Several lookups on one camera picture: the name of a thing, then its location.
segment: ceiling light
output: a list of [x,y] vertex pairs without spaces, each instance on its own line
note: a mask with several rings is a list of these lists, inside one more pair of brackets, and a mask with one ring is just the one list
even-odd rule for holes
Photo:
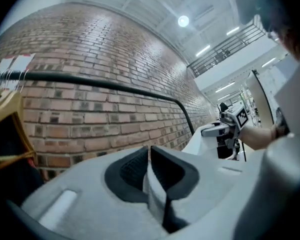
[[188,26],[189,24],[189,18],[185,15],[181,16],[179,19],[178,19],[178,24],[180,27],[186,27]]
[[220,88],[220,89],[218,89],[218,90],[216,91],[216,93],[218,93],[218,92],[222,91],[223,89],[226,89],[226,88],[227,88],[227,87],[229,87],[229,86],[232,86],[234,83],[235,83],[235,82],[229,83],[227,86],[225,86],[225,87],[223,87],[223,88]]
[[268,62],[264,63],[261,68],[264,68],[265,66],[269,65],[271,62],[273,62],[276,58],[270,59]]
[[222,100],[223,98],[228,97],[228,96],[230,96],[230,94],[228,94],[228,95],[226,95],[226,96],[223,96],[222,98],[219,98],[218,101],[220,101],[220,100]]
[[199,51],[195,56],[198,57],[200,54],[204,53],[209,48],[210,48],[210,44],[207,47],[203,48],[201,51]]
[[234,28],[234,29],[230,30],[228,33],[226,33],[226,35],[229,36],[230,34],[232,34],[233,32],[236,32],[239,29],[240,29],[240,27],[237,26],[236,28]]

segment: balcony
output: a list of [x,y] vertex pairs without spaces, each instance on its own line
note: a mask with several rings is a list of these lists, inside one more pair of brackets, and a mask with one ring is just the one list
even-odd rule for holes
[[263,30],[260,19],[255,17],[250,25],[213,47],[190,63],[187,68],[191,68],[197,78],[265,35],[266,32]]

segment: white ceiling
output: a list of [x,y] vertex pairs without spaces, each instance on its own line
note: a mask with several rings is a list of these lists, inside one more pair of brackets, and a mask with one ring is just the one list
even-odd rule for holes
[[[202,92],[209,98],[209,100],[216,104],[221,103],[222,101],[228,100],[232,95],[239,93],[242,85],[245,84],[248,75],[250,74],[251,70],[257,70],[259,73],[262,73],[269,67],[273,66],[279,60],[282,60],[288,52],[281,46],[277,45],[269,52],[260,56],[258,59],[252,61],[251,63],[247,64],[243,68],[238,69],[233,74],[228,75],[226,78],[214,83],[207,89],[202,90]],[[268,66],[262,67],[263,64],[271,60],[272,58],[277,58],[273,63],[269,64]],[[228,84],[235,82],[235,84],[219,91],[216,91],[220,88],[227,86]]]
[[[235,0],[83,0],[114,10],[138,23],[168,43],[186,62],[196,53],[227,38],[226,33],[239,26]],[[190,19],[187,27],[178,18]]]

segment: brick wall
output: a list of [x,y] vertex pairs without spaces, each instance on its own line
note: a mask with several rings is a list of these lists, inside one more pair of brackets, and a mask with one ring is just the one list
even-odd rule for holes
[[[195,129],[212,120],[183,61],[137,23],[94,6],[61,4],[13,25],[0,60],[35,53],[31,71],[63,72],[174,96]],[[82,160],[142,145],[182,150],[191,138],[181,109],[150,97],[66,83],[27,81],[25,128],[45,180]]]

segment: ceiling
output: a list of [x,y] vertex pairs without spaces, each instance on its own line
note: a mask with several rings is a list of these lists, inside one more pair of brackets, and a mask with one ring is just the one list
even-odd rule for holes
[[[243,68],[234,72],[233,74],[228,75],[226,78],[214,83],[213,85],[209,86],[207,89],[202,90],[202,92],[214,104],[217,103],[219,104],[222,101],[226,101],[229,98],[231,98],[233,95],[240,93],[240,89],[242,88],[242,85],[245,84],[245,81],[248,78],[248,75],[250,74],[251,70],[257,70],[259,73],[262,73],[266,69],[275,65],[275,63],[277,63],[279,60],[282,60],[287,53],[288,52],[281,45],[277,45],[266,54],[250,62]],[[269,64],[268,66],[262,67],[263,64],[265,64],[272,58],[277,58],[277,59],[273,63]],[[235,84],[216,93],[218,89],[223,88],[232,82],[235,82]]]
[[[227,38],[240,26],[235,0],[83,0],[125,15],[142,24],[171,46],[186,63],[207,45]],[[178,25],[185,15],[190,23]]]

